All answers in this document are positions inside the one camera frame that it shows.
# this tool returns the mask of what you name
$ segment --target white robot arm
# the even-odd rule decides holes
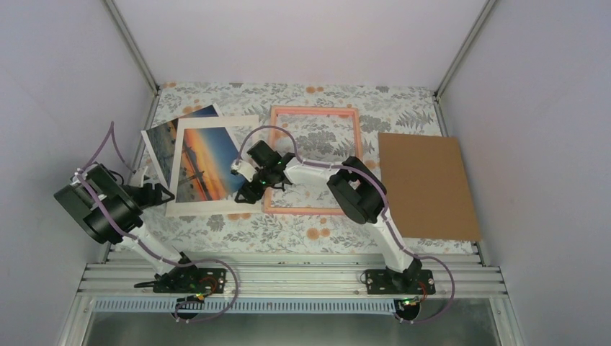
[[[388,294],[410,293],[414,291],[412,288],[417,288],[418,282],[429,282],[432,278],[429,270],[422,270],[418,259],[402,251],[405,244],[400,236],[394,234],[397,228],[383,202],[386,190],[358,158],[351,156],[344,162],[330,163],[305,160],[295,157],[294,153],[280,156],[264,141],[255,143],[248,154],[257,163],[257,168],[246,161],[236,161],[231,167],[234,174],[246,178],[236,202],[255,203],[268,187],[284,189],[285,185],[327,185],[346,216],[364,225],[379,246],[387,269],[375,273],[376,282],[383,282],[378,287],[384,286],[382,290]],[[371,294],[380,292],[370,285],[367,289]]]

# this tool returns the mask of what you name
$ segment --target pink frame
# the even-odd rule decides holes
[[[356,108],[330,108],[330,107],[292,107],[292,106],[272,106],[272,125],[276,126],[279,114],[291,115],[336,115],[339,117],[352,118],[354,127],[354,154],[362,159],[361,127],[359,123],[359,110]],[[276,133],[272,130],[269,134],[269,146],[272,148],[276,144]],[[344,215],[340,208],[284,208],[272,207],[272,191],[265,192],[263,201],[263,212],[269,214],[294,214],[294,215]]]

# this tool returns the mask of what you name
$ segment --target floral tablecloth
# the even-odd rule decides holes
[[[303,84],[168,83],[164,85],[153,125],[216,103],[225,116],[258,115],[269,124],[273,105],[356,107],[360,113],[363,161],[380,176],[378,133],[440,136],[432,93],[424,88]],[[291,129],[304,152],[318,145],[321,131]],[[142,165],[150,164],[145,153]],[[154,172],[151,165],[149,172]],[[150,230],[177,249],[193,252],[377,253],[363,227],[345,216],[230,214],[167,218],[164,206],[144,211]],[[418,253],[472,253],[469,241],[405,239]]]

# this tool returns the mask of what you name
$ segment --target cardboard sheet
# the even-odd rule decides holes
[[[380,169],[402,236],[481,240],[456,138],[380,133]]]

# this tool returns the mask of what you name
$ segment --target white wall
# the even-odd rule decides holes
[[[98,0],[8,1],[0,47],[0,344],[54,345],[99,247],[53,193],[111,120],[133,157],[151,94]]]
[[[115,0],[157,81],[436,89],[485,0]]]
[[[499,1],[443,96],[528,345],[611,345],[610,18]]]

